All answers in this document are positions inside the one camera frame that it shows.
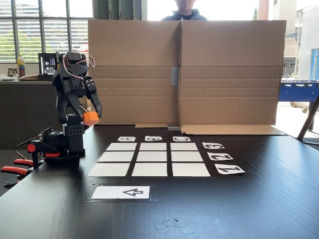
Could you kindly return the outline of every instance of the black arrow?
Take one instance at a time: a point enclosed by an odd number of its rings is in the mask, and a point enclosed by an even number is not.
[[[240,168],[218,168],[218,169],[220,169],[221,171],[224,171],[226,173],[228,173],[228,170],[238,170],[238,171],[240,171]]]
[[[129,191],[124,191],[123,193],[135,197],[136,194],[143,194],[143,191],[138,191],[138,189],[131,189]]]

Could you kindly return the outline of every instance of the white card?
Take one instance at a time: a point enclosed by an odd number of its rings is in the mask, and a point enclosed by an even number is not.
[[[176,142],[187,142],[190,141],[189,137],[173,137],[173,140]]]
[[[172,163],[174,177],[210,177],[204,163]]]
[[[166,151],[140,151],[137,162],[167,162]]]
[[[166,151],[166,143],[141,143],[140,151]]]
[[[207,149],[219,149],[224,148],[220,143],[203,143],[204,147]]]
[[[91,199],[149,199],[150,186],[99,186]]]
[[[145,136],[145,141],[161,141],[162,138],[159,136]]]
[[[120,142],[134,142],[135,141],[135,137],[125,137],[125,136],[122,136],[122,137],[119,137],[118,141]]]
[[[130,163],[97,163],[87,177],[125,177]]]
[[[245,172],[236,165],[215,164],[215,166],[220,174],[236,174]]]
[[[170,143],[172,151],[198,151],[195,143]]]
[[[134,151],[104,152],[98,162],[131,162]]]
[[[232,160],[233,158],[228,153],[208,153],[208,156],[211,160]]]
[[[134,151],[137,143],[111,143],[106,151]]]
[[[167,163],[136,163],[132,177],[166,177]]]
[[[175,151],[171,152],[172,162],[202,162],[203,159],[198,151]]]

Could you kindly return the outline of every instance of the table surface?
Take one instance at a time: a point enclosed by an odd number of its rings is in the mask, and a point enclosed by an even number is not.
[[[317,239],[319,151],[290,136],[191,136],[216,142],[246,171],[208,178],[85,178],[119,136],[162,136],[180,131],[134,126],[95,126],[86,131],[79,167],[42,165],[0,198],[3,239]],[[155,202],[89,202],[93,185],[154,186]],[[169,216],[178,228],[160,235],[154,224]]]

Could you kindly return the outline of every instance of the window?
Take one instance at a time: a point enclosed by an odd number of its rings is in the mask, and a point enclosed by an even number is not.
[[[92,18],[92,0],[0,0],[0,63],[19,54],[36,63],[39,52],[87,55]]]

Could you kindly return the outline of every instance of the orange object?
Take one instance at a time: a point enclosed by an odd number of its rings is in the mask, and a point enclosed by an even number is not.
[[[100,121],[98,113],[89,111],[83,114],[83,121],[85,125],[92,126]]]
[[[33,153],[33,152],[35,152],[36,147],[35,147],[35,145],[34,145],[33,143],[31,143],[31,144],[28,144],[28,146],[26,147],[26,149],[27,149],[29,152]]]

